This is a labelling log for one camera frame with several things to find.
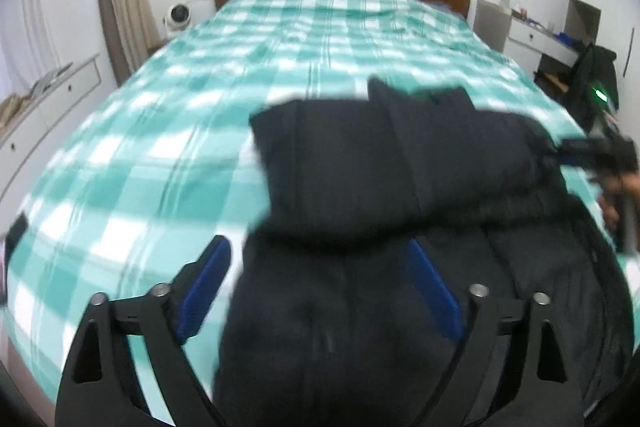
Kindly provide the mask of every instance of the white dresser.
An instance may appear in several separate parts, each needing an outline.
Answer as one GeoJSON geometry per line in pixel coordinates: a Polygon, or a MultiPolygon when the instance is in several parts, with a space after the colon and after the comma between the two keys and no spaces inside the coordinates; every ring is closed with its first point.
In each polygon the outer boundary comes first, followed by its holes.
{"type": "Polygon", "coordinates": [[[512,58],[529,76],[538,70],[542,55],[568,67],[578,58],[576,51],[549,33],[517,20],[489,1],[478,0],[474,32],[491,49],[512,58]]]}
{"type": "Polygon", "coordinates": [[[95,58],[73,64],[0,135],[0,233],[54,152],[95,109],[83,103],[101,83],[95,58]]]}

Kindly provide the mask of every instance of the bed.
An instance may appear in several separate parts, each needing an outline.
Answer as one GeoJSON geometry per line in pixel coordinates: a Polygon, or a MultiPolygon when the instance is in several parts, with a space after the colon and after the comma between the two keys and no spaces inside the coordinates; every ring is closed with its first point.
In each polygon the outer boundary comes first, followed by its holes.
{"type": "MultiPolygon", "coordinates": [[[[554,139],[581,136],[563,108],[473,34],[469,3],[216,0],[215,17],[158,51],[111,95],[24,202],[30,228],[9,267],[10,336],[52,403],[88,298],[143,294],[220,233],[232,242],[232,268],[186,344],[210,392],[242,241],[269,204],[247,124],[265,105],[366,96],[375,73],[406,90],[463,86],[477,107],[533,116],[554,139]]],[[[564,175],[600,220],[585,174],[564,175]]],[[[640,272],[623,267],[636,293],[640,272]]],[[[149,406],[170,423],[142,341],[131,344],[149,406]]]]}

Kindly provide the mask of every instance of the round white device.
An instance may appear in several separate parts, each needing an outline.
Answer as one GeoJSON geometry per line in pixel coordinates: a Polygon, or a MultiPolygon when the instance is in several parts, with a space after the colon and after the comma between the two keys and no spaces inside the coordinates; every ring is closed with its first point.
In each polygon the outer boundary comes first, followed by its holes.
{"type": "Polygon", "coordinates": [[[186,4],[174,4],[164,16],[166,37],[173,39],[191,27],[191,10],[186,4]]]}

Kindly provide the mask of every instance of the green checkered bedsheet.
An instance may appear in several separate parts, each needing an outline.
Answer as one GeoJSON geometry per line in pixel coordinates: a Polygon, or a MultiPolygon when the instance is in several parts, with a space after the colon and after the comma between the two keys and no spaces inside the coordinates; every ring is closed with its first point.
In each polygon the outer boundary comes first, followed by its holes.
{"type": "MultiPolygon", "coordinates": [[[[406,90],[463,86],[477,107],[538,119],[554,139],[582,133],[517,65],[452,14],[416,0],[231,0],[113,93],[53,157],[24,209],[31,226],[9,267],[12,340],[55,399],[88,298],[171,280],[213,235],[230,273],[186,352],[210,391],[247,227],[268,208],[248,117],[293,97],[366,96],[376,73],[406,90]]],[[[583,172],[572,191],[598,216],[583,172]]],[[[632,292],[638,266],[625,266],[632,292]]],[[[140,338],[132,350],[152,412],[170,422],[140,338]]]]}

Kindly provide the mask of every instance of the metal screw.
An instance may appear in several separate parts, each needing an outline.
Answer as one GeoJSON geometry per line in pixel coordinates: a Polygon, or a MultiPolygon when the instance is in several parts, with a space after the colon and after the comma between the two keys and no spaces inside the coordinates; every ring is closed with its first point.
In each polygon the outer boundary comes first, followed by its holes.
{"type": "Polygon", "coordinates": [[[487,295],[489,295],[489,288],[487,288],[484,284],[472,284],[471,286],[469,286],[469,291],[476,297],[486,297],[487,295]]]}
{"type": "Polygon", "coordinates": [[[89,302],[91,302],[93,306],[100,306],[100,304],[104,304],[105,302],[107,302],[107,299],[108,299],[108,296],[106,293],[98,292],[98,293],[94,293],[91,296],[91,299],[89,302]]]}
{"type": "Polygon", "coordinates": [[[168,282],[159,282],[151,288],[151,295],[154,297],[162,297],[171,291],[171,285],[168,282]]]}
{"type": "Polygon", "coordinates": [[[533,300],[538,304],[542,304],[543,306],[547,304],[551,304],[551,297],[546,293],[536,292],[533,294],[533,300]]]}

